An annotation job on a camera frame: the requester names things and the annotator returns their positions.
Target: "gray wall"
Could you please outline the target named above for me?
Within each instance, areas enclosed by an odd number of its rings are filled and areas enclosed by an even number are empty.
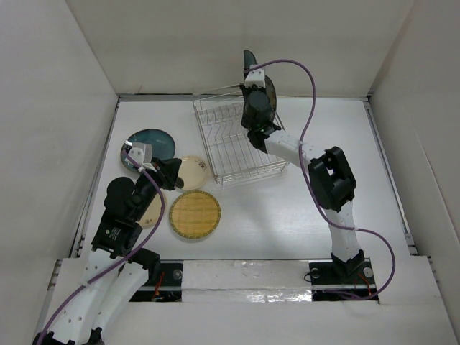
[[[460,2],[417,1],[371,99],[413,237],[460,339]]]
[[[0,344],[31,344],[117,97],[59,0],[0,0]]]
[[[304,62],[321,96],[366,96],[413,0],[67,0],[117,93],[191,93],[242,81],[242,51]],[[279,95],[311,94],[271,67]]]

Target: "metal wire rack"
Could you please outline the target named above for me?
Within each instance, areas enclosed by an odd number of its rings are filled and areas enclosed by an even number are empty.
[[[209,165],[218,184],[261,178],[281,171],[285,160],[253,148],[241,125],[244,99],[239,86],[195,94],[193,108]],[[284,129],[276,114],[275,123]]]

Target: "white table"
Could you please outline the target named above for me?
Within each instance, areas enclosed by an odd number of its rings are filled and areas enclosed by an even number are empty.
[[[287,132],[300,136],[311,100],[280,98],[278,112]],[[141,129],[158,128],[176,142],[176,156],[206,157],[189,101],[122,102],[116,115],[101,178],[89,218],[82,257],[64,260],[52,307],[77,287],[101,215],[106,187],[114,178],[136,178],[121,164],[124,140]],[[393,283],[374,302],[351,303],[130,303],[107,344],[456,344],[428,260],[411,257],[397,202],[377,149],[362,101],[320,98],[305,140],[324,148],[341,147],[355,174],[355,223],[381,233],[397,258]],[[146,248],[162,259],[313,259],[329,258],[331,239],[299,169],[243,185],[203,187],[221,205],[218,228],[200,241],[179,237],[167,219]],[[169,205],[179,192],[166,192]],[[386,246],[358,234],[371,258],[376,283],[390,272]]]

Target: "purple hose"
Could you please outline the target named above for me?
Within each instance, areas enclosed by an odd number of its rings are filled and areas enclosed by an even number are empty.
[[[245,72],[251,72],[253,70],[257,70],[259,68],[262,68],[262,67],[265,67],[265,66],[268,66],[268,65],[273,65],[275,63],[292,63],[293,65],[297,65],[300,68],[302,68],[308,74],[308,77],[310,77],[311,87],[313,89],[313,103],[311,104],[311,110],[310,110],[310,115],[308,116],[307,124],[305,125],[305,127],[303,127],[303,131],[302,131],[302,134],[300,136],[300,141],[302,142],[303,138],[305,136],[305,133],[307,132],[308,127],[310,126],[311,120],[313,118],[313,113],[315,112],[315,106],[316,106],[316,85],[315,85],[315,80],[313,79],[313,75],[311,74],[309,69],[307,67],[305,67],[302,63],[299,63],[299,62],[294,61],[294,60],[288,60],[288,59],[279,59],[279,60],[269,61],[268,63],[262,63],[261,65],[258,65],[257,67],[245,70]],[[333,226],[334,228],[337,228],[337,229],[348,230],[348,231],[365,232],[365,233],[377,236],[378,238],[380,238],[387,245],[388,250],[390,251],[391,260],[392,260],[392,267],[391,267],[390,276],[388,277],[388,279],[385,282],[385,284],[379,290],[377,290],[375,293],[372,293],[371,295],[366,296],[366,297],[359,297],[358,295],[355,295],[353,293],[346,293],[346,292],[341,292],[341,291],[338,291],[338,290],[328,290],[328,292],[330,292],[330,293],[337,293],[337,294],[341,295],[341,297],[343,299],[345,299],[345,300],[370,300],[370,299],[374,298],[375,296],[377,296],[378,294],[380,294],[383,290],[385,290],[387,288],[387,286],[391,283],[393,277],[395,276],[396,258],[395,258],[395,253],[393,252],[393,248],[391,247],[390,243],[386,240],[386,238],[384,238],[381,234],[379,234],[379,233],[377,233],[375,231],[367,230],[367,229],[355,229],[355,228],[350,228],[348,226],[338,225],[338,224],[333,223],[332,221],[330,221],[327,218],[327,216],[323,212],[323,209],[321,208],[321,206],[319,205],[318,201],[316,200],[315,194],[313,193],[313,189],[312,189],[310,181],[308,179],[307,170],[306,170],[305,164],[303,162],[302,153],[303,153],[302,152],[302,146],[300,145],[299,146],[300,169],[302,170],[303,178],[305,179],[308,191],[311,194],[311,198],[313,199],[313,202],[315,203],[315,206],[318,209],[318,212],[320,213],[320,215],[323,217],[323,219],[329,225],[331,225],[331,226]]]
[[[137,169],[140,168],[140,165],[137,164],[137,162],[132,159],[127,153],[123,152],[123,156],[125,158],[127,158],[132,164],[133,166],[135,166]],[[142,170],[142,173],[144,174],[144,176],[148,179],[148,181],[151,182],[151,184],[153,184],[153,186],[155,187],[155,190],[157,191],[158,195],[160,196],[160,200],[161,200],[161,212],[160,212],[160,217],[158,217],[158,220],[157,220],[157,223],[155,224],[155,226],[153,227],[153,229],[150,231],[150,233],[147,235],[147,237],[137,246],[135,247],[132,251],[130,251],[130,253],[128,253],[125,257],[122,257],[119,261],[111,264],[110,266],[108,266],[104,271],[98,273],[97,275],[95,275],[94,277],[92,277],[90,280],[88,280],[88,284],[92,284],[93,282],[97,281],[97,279],[99,279],[100,277],[103,277],[104,275],[106,275],[107,273],[109,273],[110,271],[116,269],[118,266],[120,266],[121,264],[123,264],[124,262],[128,261],[130,257],[132,257],[134,254],[136,254],[149,240],[150,238],[153,236],[153,234],[155,233],[155,231],[157,230],[158,226],[160,225],[160,222],[163,218],[163,214],[165,213],[165,197],[163,196],[163,193],[161,192],[160,190],[160,187],[158,187],[158,185],[156,184],[156,182],[153,180],[152,176],[150,176],[145,170]],[[64,309],[64,307],[76,296],[78,295],[83,289],[85,288],[84,285],[81,285],[77,290],[75,290],[73,293],[71,293],[69,295],[69,297],[67,297],[64,302],[56,309],[56,311],[51,315],[50,317],[50,320],[48,320],[48,322],[46,323],[45,327],[43,327],[43,330],[42,330],[42,333],[40,334],[39,338],[38,338],[38,341],[37,341],[37,345],[42,345],[42,341],[46,335],[46,333],[48,332],[48,329],[50,328],[50,326],[52,325],[52,323],[54,322],[54,320],[57,318],[57,316],[60,314],[60,312]]]

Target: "purple cable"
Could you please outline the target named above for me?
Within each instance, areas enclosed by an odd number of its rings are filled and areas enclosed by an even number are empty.
[[[137,169],[140,168],[140,165],[137,164],[137,162],[134,159],[132,159],[127,153],[123,152],[123,156],[124,156],[124,158],[127,158],[133,164],[133,166],[135,166]],[[153,229],[150,231],[150,233],[147,235],[147,237],[137,247],[135,247],[132,251],[130,251],[130,253],[128,253],[125,257],[122,257],[119,261],[115,262],[114,264],[111,264],[104,271],[98,273],[97,275],[92,277],[90,280],[88,280],[88,282],[87,282],[88,284],[94,283],[95,281],[97,281],[97,279],[103,277],[104,275],[106,275],[110,271],[114,270],[115,268],[117,268],[118,266],[123,264],[124,262],[128,261],[130,257],[132,257],[134,254],[136,254],[150,240],[150,238],[153,236],[153,234],[157,230],[158,226],[160,225],[160,222],[161,222],[161,220],[163,218],[163,214],[165,213],[165,197],[163,196],[163,193],[161,192],[160,187],[158,187],[156,182],[153,180],[152,176],[150,176],[145,170],[142,170],[142,174],[144,174],[144,176],[148,179],[148,181],[150,181],[151,184],[153,184],[153,186],[155,187],[155,190],[157,191],[158,195],[160,196],[161,212],[160,212],[160,216],[158,217],[157,223],[155,224]],[[59,316],[60,312],[64,309],[64,307],[67,304],[69,304],[69,302],[76,295],[78,295],[84,288],[85,288],[85,286],[81,285],[77,290],[75,290],[73,293],[71,293],[69,295],[69,297],[67,297],[64,300],[64,302],[51,315],[50,320],[48,320],[48,322],[46,323],[45,327],[43,327],[42,333],[40,334],[40,336],[38,338],[37,345],[42,345],[42,341],[43,341],[44,337],[46,336],[46,333],[48,332],[48,329],[50,328],[50,326],[52,325],[54,320]]]
[[[269,61],[268,63],[262,63],[261,65],[258,65],[257,67],[254,67],[254,68],[250,68],[250,69],[246,70],[245,72],[251,72],[253,70],[257,70],[259,68],[263,68],[263,67],[268,66],[268,65],[273,65],[275,63],[292,63],[293,65],[297,65],[300,68],[302,68],[308,74],[308,77],[310,77],[311,87],[313,89],[313,103],[311,104],[311,110],[310,110],[310,115],[308,116],[307,124],[305,125],[305,127],[303,127],[303,131],[302,131],[302,134],[300,136],[300,141],[302,142],[303,138],[305,136],[305,133],[307,132],[308,127],[310,126],[311,120],[313,118],[313,113],[315,112],[315,106],[316,106],[316,85],[315,85],[315,80],[313,79],[313,75],[311,74],[309,69],[307,67],[305,67],[304,64],[299,63],[298,61],[289,60],[289,59],[279,59],[279,60]],[[331,225],[331,226],[333,226],[334,228],[337,228],[337,229],[348,230],[348,231],[365,232],[365,233],[377,236],[378,238],[380,238],[387,245],[388,250],[390,251],[390,255],[391,255],[392,268],[391,268],[390,276],[388,277],[388,279],[385,282],[385,284],[379,290],[377,290],[375,293],[372,293],[369,296],[360,297],[360,296],[355,295],[353,293],[347,293],[347,292],[342,292],[342,291],[338,291],[338,290],[328,290],[328,292],[337,293],[337,294],[341,295],[341,297],[343,299],[345,299],[345,300],[370,300],[370,299],[374,298],[375,296],[377,296],[378,294],[380,294],[383,290],[385,290],[387,288],[387,286],[391,283],[393,277],[395,276],[396,258],[395,258],[395,253],[393,252],[393,248],[391,247],[390,243],[386,240],[386,238],[384,238],[381,234],[379,234],[379,233],[377,233],[375,231],[367,230],[367,229],[361,229],[361,228],[355,229],[355,228],[351,228],[351,227],[348,227],[348,226],[338,225],[338,224],[335,224],[334,222],[330,221],[329,218],[323,212],[323,209],[319,205],[318,201],[316,200],[315,194],[313,193],[313,189],[312,189],[310,181],[308,179],[307,170],[306,170],[305,164],[303,162],[303,151],[302,151],[302,146],[301,145],[299,145],[299,160],[300,160],[300,169],[302,170],[303,178],[305,179],[305,182],[307,184],[308,191],[311,194],[311,198],[313,199],[313,202],[315,203],[315,206],[318,209],[318,212],[323,217],[323,219],[326,221],[326,223],[328,223],[329,225]]]

